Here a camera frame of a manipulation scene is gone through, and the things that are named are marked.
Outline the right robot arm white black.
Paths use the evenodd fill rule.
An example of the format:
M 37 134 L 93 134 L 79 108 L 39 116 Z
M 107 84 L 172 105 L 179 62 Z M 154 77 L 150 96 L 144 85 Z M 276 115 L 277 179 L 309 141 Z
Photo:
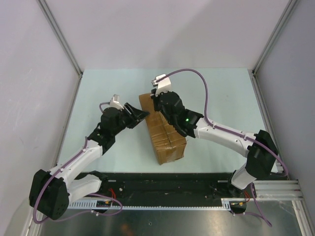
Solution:
M 179 95 L 173 91 L 158 93 L 153 89 L 150 97 L 154 110 L 160 112 L 181 136 L 217 143 L 246 158 L 246 163 L 228 181 L 230 196 L 239 197 L 250 183 L 271 174 L 278 151 L 268 132 L 245 133 L 206 121 L 204 115 L 185 108 Z

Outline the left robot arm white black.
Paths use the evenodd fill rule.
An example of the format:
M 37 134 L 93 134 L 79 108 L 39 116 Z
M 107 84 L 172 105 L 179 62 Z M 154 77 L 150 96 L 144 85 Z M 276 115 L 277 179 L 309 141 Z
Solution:
M 106 195 L 109 185 L 97 171 L 81 179 L 77 176 L 112 147 L 116 135 L 126 128 L 133 129 L 149 114 L 129 103 L 104 109 L 96 128 L 85 137 L 83 146 L 75 155 L 48 171 L 40 169 L 34 174 L 29 194 L 33 221 L 43 223 L 37 219 L 37 212 L 45 215 L 46 219 L 58 220 L 70 203 L 94 193 L 100 197 Z

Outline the brown cardboard express box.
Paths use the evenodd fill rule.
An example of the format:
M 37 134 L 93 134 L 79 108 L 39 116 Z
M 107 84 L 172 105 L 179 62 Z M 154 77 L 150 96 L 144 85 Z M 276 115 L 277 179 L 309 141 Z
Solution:
M 150 113 L 145 121 L 157 162 L 162 165 L 183 158 L 187 145 L 186 138 L 168 124 L 161 112 L 154 110 L 153 100 L 148 93 L 139 95 L 139 102 L 142 110 Z

